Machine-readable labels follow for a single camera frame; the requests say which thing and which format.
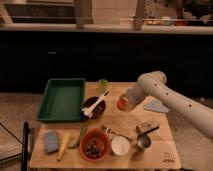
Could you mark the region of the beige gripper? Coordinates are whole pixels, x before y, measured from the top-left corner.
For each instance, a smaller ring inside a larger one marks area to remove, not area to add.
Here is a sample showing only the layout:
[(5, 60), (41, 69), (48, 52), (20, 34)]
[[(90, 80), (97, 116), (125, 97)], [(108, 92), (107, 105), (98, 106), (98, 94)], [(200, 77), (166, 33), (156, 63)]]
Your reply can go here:
[(140, 104), (140, 102), (132, 95), (130, 90), (123, 93), (119, 99), (125, 99), (127, 101), (127, 109), (124, 112), (130, 112)]

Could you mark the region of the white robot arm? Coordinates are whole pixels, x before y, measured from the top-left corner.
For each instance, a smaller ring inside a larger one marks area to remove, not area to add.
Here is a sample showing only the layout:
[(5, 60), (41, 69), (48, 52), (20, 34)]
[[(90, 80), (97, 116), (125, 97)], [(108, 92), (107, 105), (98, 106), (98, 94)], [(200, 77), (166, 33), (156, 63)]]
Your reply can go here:
[(132, 111), (147, 96), (159, 99), (169, 109), (179, 112), (207, 138), (213, 139), (213, 109), (181, 95), (166, 86), (166, 75), (154, 71), (140, 75), (135, 84), (117, 102), (121, 111)]

